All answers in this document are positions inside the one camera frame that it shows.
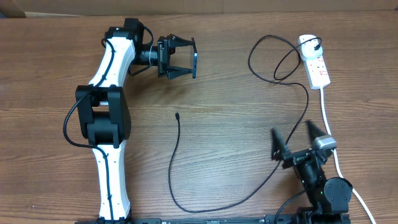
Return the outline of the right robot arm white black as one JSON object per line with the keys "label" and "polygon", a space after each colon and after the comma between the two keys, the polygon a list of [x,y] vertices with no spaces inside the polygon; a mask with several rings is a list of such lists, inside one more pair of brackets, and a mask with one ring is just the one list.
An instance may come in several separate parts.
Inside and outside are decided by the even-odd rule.
{"label": "right robot arm white black", "polygon": [[[282,204],[274,216],[274,223],[350,223],[349,202],[353,185],[342,177],[326,178],[322,165],[336,149],[336,141],[310,120],[306,121],[311,146],[291,152],[278,131],[273,128],[271,158],[285,169],[293,168],[301,180],[303,190]],[[300,207],[285,219],[283,209],[297,197],[306,194],[309,207]]]}

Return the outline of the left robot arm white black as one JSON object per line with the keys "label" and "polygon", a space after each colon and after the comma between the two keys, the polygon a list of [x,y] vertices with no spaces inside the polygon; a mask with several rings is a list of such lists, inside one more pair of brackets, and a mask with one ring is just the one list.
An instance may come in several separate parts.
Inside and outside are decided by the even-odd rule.
{"label": "left robot arm white black", "polygon": [[136,18],[127,18],[122,27],[110,27],[104,34],[105,51],[96,75],[75,92],[82,136],[98,168],[101,205],[95,223],[132,223],[124,168],[131,116],[123,90],[131,65],[143,70],[157,67],[158,75],[169,80],[197,72],[193,38],[170,34],[145,44],[144,33],[149,31]]}

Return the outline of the Galaxy smartphone blue screen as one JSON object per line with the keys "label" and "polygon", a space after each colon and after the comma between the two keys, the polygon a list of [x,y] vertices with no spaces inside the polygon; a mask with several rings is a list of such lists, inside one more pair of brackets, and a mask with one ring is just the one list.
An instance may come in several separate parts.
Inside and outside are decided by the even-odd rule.
{"label": "Galaxy smartphone blue screen", "polygon": [[197,77],[198,52],[195,39],[192,37],[192,78]]}

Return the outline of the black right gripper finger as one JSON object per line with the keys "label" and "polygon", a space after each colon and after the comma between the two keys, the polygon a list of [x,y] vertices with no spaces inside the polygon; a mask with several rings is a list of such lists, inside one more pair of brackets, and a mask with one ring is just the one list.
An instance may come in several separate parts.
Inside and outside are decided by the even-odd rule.
{"label": "black right gripper finger", "polygon": [[284,157],[290,154],[290,150],[287,147],[286,143],[282,139],[282,136],[276,130],[276,128],[272,128],[272,149],[271,149],[271,158],[272,160],[282,161]]}
{"label": "black right gripper finger", "polygon": [[308,138],[311,144],[317,143],[320,144],[327,139],[327,135],[318,128],[312,121],[307,120],[307,130],[308,130]]}

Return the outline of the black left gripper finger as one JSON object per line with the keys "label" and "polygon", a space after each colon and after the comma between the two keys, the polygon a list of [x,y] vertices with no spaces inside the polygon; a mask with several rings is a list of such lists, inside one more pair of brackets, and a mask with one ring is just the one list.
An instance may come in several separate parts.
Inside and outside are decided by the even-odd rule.
{"label": "black left gripper finger", "polygon": [[169,80],[177,78],[182,75],[187,75],[189,73],[193,73],[193,70],[191,68],[184,68],[184,67],[178,67],[178,66],[170,66],[167,69],[167,78]]}
{"label": "black left gripper finger", "polygon": [[186,47],[186,46],[194,46],[194,45],[195,45],[194,39],[187,40],[187,39],[183,39],[174,34],[169,35],[169,47],[170,48]]}

